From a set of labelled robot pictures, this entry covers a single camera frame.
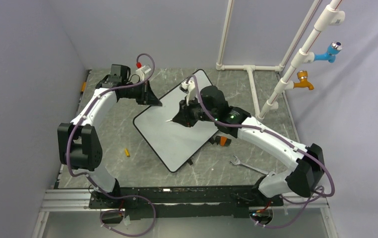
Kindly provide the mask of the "yellow marker cap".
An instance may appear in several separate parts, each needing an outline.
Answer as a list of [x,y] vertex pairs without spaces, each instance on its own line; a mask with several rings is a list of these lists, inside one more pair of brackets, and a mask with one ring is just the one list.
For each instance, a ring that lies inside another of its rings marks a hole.
[[127,148],[125,148],[125,155],[126,155],[127,157],[130,157],[129,150],[128,150]]

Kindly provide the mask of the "white whiteboard black frame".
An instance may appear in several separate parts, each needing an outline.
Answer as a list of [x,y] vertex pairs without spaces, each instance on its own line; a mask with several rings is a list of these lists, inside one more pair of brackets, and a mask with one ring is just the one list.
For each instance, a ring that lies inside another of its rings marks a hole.
[[186,94],[179,89],[182,80],[160,97],[162,106],[150,106],[133,119],[141,134],[167,170],[176,172],[214,134],[218,132],[212,122],[198,121],[193,127],[168,122],[179,111],[179,102]]

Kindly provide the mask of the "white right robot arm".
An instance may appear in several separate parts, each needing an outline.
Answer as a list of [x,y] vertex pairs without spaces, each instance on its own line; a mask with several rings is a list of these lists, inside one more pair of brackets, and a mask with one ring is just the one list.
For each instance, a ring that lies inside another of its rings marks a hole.
[[252,200],[263,206],[276,195],[293,192],[310,197],[317,192],[317,184],[324,174],[323,151],[317,144],[306,146],[291,141],[262,124],[247,111],[228,104],[216,86],[203,88],[196,96],[193,83],[182,83],[180,90],[186,96],[179,102],[179,111],[171,119],[184,127],[193,127],[199,121],[215,124],[218,130],[234,138],[247,141],[286,166],[286,171],[265,175],[254,185]]

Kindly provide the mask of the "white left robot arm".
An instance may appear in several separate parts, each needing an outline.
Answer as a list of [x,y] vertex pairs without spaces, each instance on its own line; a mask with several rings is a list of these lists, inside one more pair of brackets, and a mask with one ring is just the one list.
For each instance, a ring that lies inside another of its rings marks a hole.
[[139,62],[136,65],[135,73],[131,73],[128,66],[113,64],[111,72],[96,84],[83,110],[57,129],[61,163],[72,177],[85,176],[95,191],[102,194],[101,200],[108,208],[117,207],[122,198],[118,180],[101,164],[103,150],[98,127],[119,99],[134,99],[139,105],[162,105],[149,82],[153,67]]

